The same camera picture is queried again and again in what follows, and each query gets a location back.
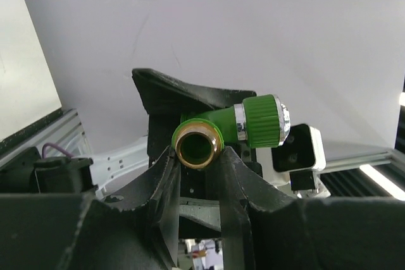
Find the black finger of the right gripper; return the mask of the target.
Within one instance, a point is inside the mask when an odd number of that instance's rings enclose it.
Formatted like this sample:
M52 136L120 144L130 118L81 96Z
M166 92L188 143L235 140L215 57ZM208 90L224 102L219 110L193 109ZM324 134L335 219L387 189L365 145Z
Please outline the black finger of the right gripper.
M205 87L183 82L151 68L134 68L132 79L149 115L180 115L225 109L255 97L252 90Z
M155 202L157 211L153 226L162 232L186 232L188 224L194 224L198 232L219 232L221 226L209 224L201 219L187 219L180 215L180 200L197 202L198 206L218 206L225 215L226 232L250 232L249 206L246 199L237 200L236 194L225 184L221 173L197 171L184 167L171 148L171 136L180 118L178 116L150 115L147 153L149 160L158 161L158 167L169 174L168 185L161 186L162 194Z

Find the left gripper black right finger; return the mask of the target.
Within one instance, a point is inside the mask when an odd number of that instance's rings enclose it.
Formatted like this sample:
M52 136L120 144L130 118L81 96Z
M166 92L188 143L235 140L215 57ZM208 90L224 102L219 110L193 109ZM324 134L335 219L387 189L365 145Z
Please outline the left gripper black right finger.
M295 199L227 147L215 162L225 269L403 269L404 202Z

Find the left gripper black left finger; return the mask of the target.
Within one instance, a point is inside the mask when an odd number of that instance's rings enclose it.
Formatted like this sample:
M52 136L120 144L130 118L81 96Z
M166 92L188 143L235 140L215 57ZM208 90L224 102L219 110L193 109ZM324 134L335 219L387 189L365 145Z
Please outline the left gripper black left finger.
M155 202L169 174L156 161L145 173L116 191L115 201L94 192L66 196L67 223L45 230L23 228L1 234L2 269L171 269L178 232L154 228Z

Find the green water faucet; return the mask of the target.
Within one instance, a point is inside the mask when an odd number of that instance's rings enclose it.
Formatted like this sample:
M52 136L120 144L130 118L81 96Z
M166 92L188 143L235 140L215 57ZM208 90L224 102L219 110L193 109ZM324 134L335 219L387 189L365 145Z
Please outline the green water faucet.
M280 147L291 128L290 113L276 95L245 98L225 109L184 116L171 147L187 168L202 171L226 144L245 143L251 149Z

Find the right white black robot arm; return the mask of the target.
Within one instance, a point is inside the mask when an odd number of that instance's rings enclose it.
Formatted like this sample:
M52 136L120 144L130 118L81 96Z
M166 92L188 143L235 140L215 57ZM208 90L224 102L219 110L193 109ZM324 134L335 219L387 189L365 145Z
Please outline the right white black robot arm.
M254 97L251 90L230 90L185 83L149 68L132 72L149 115L146 138L125 149L121 157L45 155L45 132L60 130L54 114L22 131L31 139L12 136L1 146L1 234L18 235L23 228L45 230L48 223L64 226L70 209L66 196L94 192L116 199L116 191L142 174L170 145L186 114L225 109Z

